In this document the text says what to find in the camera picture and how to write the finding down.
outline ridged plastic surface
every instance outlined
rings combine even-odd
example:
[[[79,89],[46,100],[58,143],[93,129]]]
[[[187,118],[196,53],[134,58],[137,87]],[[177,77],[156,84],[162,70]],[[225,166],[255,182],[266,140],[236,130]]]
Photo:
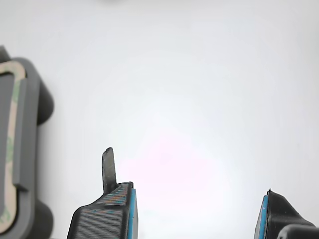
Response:
[[[118,184],[94,203],[73,215],[68,239],[126,239],[133,184]]]
[[[276,239],[281,229],[289,224],[314,225],[300,216],[285,197],[268,192],[266,239]]]

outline blue edge strip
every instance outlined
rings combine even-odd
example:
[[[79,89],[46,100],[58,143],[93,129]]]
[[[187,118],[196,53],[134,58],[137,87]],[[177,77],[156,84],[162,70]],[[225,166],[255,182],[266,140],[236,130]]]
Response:
[[[128,239],[132,239],[132,236],[133,236],[133,219],[134,219],[134,211],[135,211],[135,200],[136,200],[136,190],[132,188],[129,226],[128,226]]]
[[[267,219],[268,195],[264,197],[263,207],[261,209],[259,239],[265,238],[266,219]]]

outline gray rubber frame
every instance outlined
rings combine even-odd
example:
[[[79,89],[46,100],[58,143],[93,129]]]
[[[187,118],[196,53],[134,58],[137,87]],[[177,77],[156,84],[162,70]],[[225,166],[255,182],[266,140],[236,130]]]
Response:
[[[22,64],[26,78],[20,84],[13,152],[12,181],[17,189],[17,215],[11,228],[0,234],[0,239],[48,239],[53,228],[53,215],[36,195],[36,136],[37,125],[45,122],[53,112],[53,100],[30,61],[11,60]]]

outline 3d printed part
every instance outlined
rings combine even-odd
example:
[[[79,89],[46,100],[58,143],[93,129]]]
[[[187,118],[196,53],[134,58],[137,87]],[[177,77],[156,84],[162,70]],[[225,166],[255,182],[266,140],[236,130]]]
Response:
[[[0,47],[0,239],[48,239],[50,209],[36,196],[37,125],[53,99],[34,66]]]
[[[254,239],[318,239],[318,229],[303,219],[285,197],[269,190],[260,209]]]
[[[138,209],[132,182],[116,183],[114,156],[102,156],[103,195],[72,217],[68,239],[137,239]]]

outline black plastic part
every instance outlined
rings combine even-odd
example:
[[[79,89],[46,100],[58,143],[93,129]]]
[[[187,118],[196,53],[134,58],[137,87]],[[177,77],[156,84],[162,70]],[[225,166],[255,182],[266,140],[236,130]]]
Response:
[[[53,113],[53,97],[43,81],[40,81],[37,125],[46,122]]]
[[[116,184],[112,148],[103,153],[102,172],[103,195],[74,212],[67,239],[127,238],[133,183]]]
[[[277,238],[279,232],[290,224],[307,225],[315,228],[311,222],[300,216],[285,197],[269,190],[265,238]]]
[[[290,224],[279,233],[278,239],[319,239],[319,229],[312,226]]]
[[[26,239],[49,238],[53,229],[53,214],[51,210],[39,200],[35,202],[33,227]]]
[[[10,60],[8,52],[5,50],[4,46],[0,46],[0,63]]]

